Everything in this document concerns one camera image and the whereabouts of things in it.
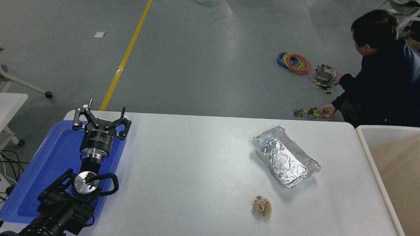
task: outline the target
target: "hand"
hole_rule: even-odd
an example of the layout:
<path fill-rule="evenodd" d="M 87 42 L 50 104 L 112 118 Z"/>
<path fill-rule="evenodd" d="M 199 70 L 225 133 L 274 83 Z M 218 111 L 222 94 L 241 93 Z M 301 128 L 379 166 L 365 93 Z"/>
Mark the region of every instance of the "hand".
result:
<path fill-rule="evenodd" d="M 336 113 L 336 111 L 337 109 L 332 104 L 323 105 L 323 107 L 321 107 L 321 115 L 319 118 L 329 119 Z"/>
<path fill-rule="evenodd" d="M 343 75 L 345 75 L 345 74 L 347 74 L 347 73 L 341 73 L 341 74 L 339 74 L 339 75 L 336 77 L 336 79 L 334 80 L 334 85 L 339 85 L 339 84 L 340 84 L 340 79 L 341 79 L 341 77 L 343 77 Z"/>

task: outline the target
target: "caster wheel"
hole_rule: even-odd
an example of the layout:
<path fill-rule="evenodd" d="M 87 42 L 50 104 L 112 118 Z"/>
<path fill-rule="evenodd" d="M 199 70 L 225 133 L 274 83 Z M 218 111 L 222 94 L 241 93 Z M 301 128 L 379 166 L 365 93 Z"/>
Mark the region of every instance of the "caster wheel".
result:
<path fill-rule="evenodd" d="M 19 146 L 19 147 L 25 146 L 25 140 L 23 140 L 23 139 L 19 139 L 18 146 Z"/>
<path fill-rule="evenodd" d="M 52 98 L 53 97 L 53 93 L 51 92 L 46 92 L 45 93 L 46 98 Z"/>

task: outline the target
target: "crumpled paper ball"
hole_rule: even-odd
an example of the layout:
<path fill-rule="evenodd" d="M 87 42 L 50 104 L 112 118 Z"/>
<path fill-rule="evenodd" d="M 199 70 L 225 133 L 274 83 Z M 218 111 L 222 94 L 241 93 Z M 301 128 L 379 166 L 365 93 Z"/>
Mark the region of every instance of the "crumpled paper ball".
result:
<path fill-rule="evenodd" d="M 257 196 L 257 200 L 254 201 L 253 208 L 263 217 L 271 215 L 271 203 L 268 199 L 263 198 L 262 196 Z"/>

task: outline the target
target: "white bin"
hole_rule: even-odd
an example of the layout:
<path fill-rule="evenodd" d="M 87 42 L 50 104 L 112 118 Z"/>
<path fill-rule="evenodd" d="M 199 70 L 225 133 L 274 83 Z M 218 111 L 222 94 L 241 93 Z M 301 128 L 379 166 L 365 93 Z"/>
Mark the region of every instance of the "white bin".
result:
<path fill-rule="evenodd" d="M 420 128 L 359 126 L 356 132 L 397 234 L 420 235 Z"/>

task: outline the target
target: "blue tray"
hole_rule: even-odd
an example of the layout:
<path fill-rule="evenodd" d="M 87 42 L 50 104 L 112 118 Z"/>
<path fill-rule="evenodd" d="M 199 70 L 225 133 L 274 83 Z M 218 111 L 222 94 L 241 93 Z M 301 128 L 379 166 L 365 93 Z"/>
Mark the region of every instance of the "blue tray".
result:
<path fill-rule="evenodd" d="M 83 139 L 83 130 L 72 130 L 73 121 L 60 121 L 48 132 L 34 158 L 19 179 L 11 195 L 4 203 L 0 216 L 3 221 L 30 223 L 39 213 L 37 201 L 39 194 L 69 168 L 74 173 L 80 170 L 79 147 Z M 99 174 L 115 173 L 123 152 L 125 141 L 114 138 L 109 157 L 105 158 Z M 112 181 L 100 182 L 103 191 L 108 191 Z M 95 219 L 104 204 L 105 197 L 99 197 L 92 204 L 96 207 Z"/>

